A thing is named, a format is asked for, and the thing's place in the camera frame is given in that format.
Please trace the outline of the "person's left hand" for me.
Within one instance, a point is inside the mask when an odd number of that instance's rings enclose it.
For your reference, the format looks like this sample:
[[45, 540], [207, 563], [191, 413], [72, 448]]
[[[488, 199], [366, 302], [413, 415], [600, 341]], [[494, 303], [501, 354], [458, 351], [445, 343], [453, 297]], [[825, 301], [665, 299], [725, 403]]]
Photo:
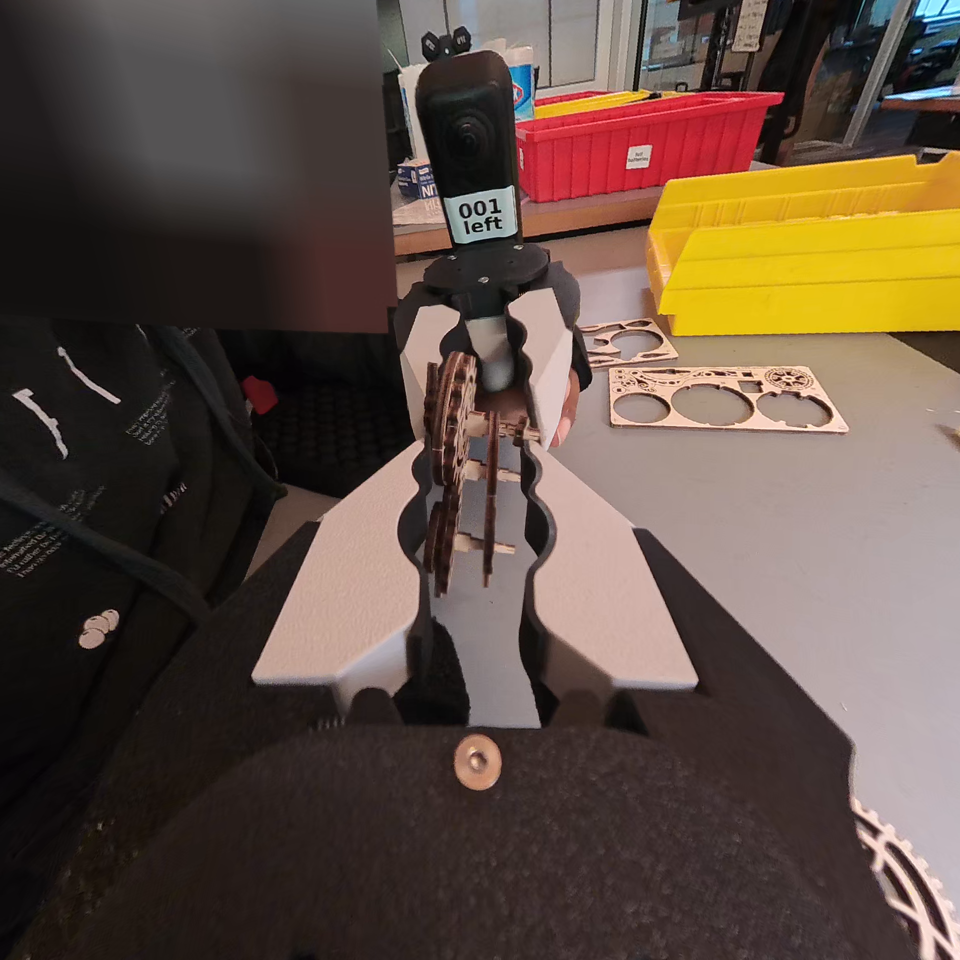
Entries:
[[575, 423], [579, 399], [581, 395], [581, 384], [577, 370], [571, 366], [568, 373], [566, 392], [560, 409], [558, 426], [550, 447], [556, 449], [564, 444], [570, 435], [570, 430]]

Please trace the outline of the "grey desk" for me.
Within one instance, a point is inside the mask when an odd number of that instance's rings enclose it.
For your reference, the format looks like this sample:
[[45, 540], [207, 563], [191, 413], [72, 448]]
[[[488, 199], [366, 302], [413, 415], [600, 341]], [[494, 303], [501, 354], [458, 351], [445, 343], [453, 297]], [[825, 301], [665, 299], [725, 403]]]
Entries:
[[721, 337], [684, 358], [804, 361], [843, 437], [607, 426], [562, 462], [651, 526], [857, 745], [855, 782], [958, 905], [958, 334]]

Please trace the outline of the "wipes canister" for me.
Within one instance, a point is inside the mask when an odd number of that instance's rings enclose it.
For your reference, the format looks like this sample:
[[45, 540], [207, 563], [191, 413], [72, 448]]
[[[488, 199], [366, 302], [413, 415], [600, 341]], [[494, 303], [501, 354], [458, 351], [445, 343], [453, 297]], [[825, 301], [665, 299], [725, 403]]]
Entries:
[[535, 51], [530, 45], [510, 47], [504, 54], [510, 70], [516, 122], [531, 121], [535, 114]]

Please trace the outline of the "red plastic bin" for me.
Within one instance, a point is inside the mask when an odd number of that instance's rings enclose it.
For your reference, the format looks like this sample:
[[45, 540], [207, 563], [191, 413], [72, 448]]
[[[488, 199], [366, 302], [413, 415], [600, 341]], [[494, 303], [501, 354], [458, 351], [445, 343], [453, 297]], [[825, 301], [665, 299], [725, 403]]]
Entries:
[[746, 171], [781, 91], [673, 93], [517, 124], [520, 189], [536, 203]]

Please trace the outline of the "small punched wooden part sheet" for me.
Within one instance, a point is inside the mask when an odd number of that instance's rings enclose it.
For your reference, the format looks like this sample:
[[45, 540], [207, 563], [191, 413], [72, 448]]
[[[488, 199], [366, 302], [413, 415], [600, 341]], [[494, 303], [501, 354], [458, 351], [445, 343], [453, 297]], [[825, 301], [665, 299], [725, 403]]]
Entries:
[[[601, 322], [578, 326], [578, 330], [582, 333], [589, 366], [595, 370], [674, 360], [679, 356], [652, 318]], [[618, 343], [624, 337], [646, 337], [654, 342], [649, 349], [628, 356]]]

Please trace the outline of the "yellow plastic bin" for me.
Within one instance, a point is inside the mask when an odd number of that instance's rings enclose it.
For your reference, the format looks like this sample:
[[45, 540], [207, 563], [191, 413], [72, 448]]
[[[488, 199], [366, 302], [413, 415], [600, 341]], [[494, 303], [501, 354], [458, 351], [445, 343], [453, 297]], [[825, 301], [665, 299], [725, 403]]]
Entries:
[[670, 180], [649, 226], [676, 337], [959, 330], [959, 154]]

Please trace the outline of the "large punched wooden part sheet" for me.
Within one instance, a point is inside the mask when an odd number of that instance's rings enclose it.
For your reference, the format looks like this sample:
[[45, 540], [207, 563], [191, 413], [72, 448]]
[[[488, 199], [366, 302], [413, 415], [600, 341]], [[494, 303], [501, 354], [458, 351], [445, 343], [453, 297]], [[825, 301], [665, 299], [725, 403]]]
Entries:
[[[661, 428], [754, 433], [806, 433], [844, 435], [849, 432], [843, 416], [808, 366], [612, 366], [607, 371], [608, 420], [618, 428]], [[678, 394], [706, 388], [737, 397], [746, 415], [735, 423], [712, 424], [690, 418], [676, 406]], [[791, 424], [766, 414], [763, 401], [792, 397], [811, 402], [823, 422]], [[656, 401], [665, 413], [651, 422], [637, 422], [617, 412], [618, 402], [631, 397]]]

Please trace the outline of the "wooden gear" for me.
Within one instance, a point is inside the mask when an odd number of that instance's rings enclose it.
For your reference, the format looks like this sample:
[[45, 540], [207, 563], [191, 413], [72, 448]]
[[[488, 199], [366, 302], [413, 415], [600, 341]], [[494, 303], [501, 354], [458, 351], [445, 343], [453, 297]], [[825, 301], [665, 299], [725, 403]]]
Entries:
[[870, 870], [918, 958], [957, 959], [958, 913], [928, 861], [876, 811], [857, 798], [850, 807]]

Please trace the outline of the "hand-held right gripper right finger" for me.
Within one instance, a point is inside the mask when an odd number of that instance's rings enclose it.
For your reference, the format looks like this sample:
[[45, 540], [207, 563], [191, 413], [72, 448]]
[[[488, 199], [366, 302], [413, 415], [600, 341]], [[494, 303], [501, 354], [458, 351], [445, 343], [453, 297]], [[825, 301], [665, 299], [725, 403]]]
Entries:
[[572, 693], [690, 692], [699, 678], [630, 520], [538, 444], [521, 450], [521, 662], [547, 725]]

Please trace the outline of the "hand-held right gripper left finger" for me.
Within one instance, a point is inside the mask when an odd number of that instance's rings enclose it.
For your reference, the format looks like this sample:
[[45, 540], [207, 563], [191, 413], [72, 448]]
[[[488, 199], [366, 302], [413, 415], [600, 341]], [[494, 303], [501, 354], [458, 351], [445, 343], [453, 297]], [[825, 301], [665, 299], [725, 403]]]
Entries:
[[259, 687], [320, 686], [347, 713], [367, 689], [398, 693], [431, 624], [416, 552], [429, 455], [415, 440], [328, 509], [251, 672]]

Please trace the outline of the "blue glove box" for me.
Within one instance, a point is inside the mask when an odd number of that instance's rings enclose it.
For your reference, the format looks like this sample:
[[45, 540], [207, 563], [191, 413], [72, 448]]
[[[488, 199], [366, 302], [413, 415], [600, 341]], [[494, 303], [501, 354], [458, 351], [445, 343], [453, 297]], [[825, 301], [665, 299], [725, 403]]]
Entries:
[[395, 183], [405, 200], [429, 200], [439, 197], [433, 168], [427, 158], [410, 158], [397, 166]]

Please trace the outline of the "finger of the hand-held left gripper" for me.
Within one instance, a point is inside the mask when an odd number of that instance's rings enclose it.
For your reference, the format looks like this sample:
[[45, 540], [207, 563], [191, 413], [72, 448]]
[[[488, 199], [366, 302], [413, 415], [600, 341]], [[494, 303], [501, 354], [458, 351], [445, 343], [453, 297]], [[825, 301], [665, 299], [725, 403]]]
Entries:
[[401, 351], [401, 372], [409, 420], [416, 441], [426, 434], [425, 402], [427, 368], [442, 364], [441, 342], [460, 322], [460, 315], [449, 306], [422, 306]]
[[507, 409], [524, 411], [538, 432], [539, 445], [549, 450], [573, 368], [573, 333], [552, 289], [522, 294], [508, 305], [507, 320], [508, 330], [520, 335]]

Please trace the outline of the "wooden gear clock assembly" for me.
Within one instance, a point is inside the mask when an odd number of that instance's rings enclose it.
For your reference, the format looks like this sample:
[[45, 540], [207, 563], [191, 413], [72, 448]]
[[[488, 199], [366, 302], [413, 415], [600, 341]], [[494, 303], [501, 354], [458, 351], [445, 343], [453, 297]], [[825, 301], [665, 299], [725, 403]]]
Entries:
[[[455, 351], [441, 364], [429, 363], [423, 423], [430, 450], [433, 482], [441, 488], [428, 518], [423, 566], [433, 578], [434, 595], [446, 596], [457, 553], [482, 554], [483, 585], [493, 577], [497, 554], [512, 555], [516, 547], [498, 540], [498, 485], [519, 482], [521, 475], [499, 463], [500, 441], [520, 448], [538, 442], [541, 432], [527, 416], [511, 422], [475, 407], [477, 362], [473, 355]], [[475, 536], [461, 530], [463, 487], [485, 484], [484, 530]]]

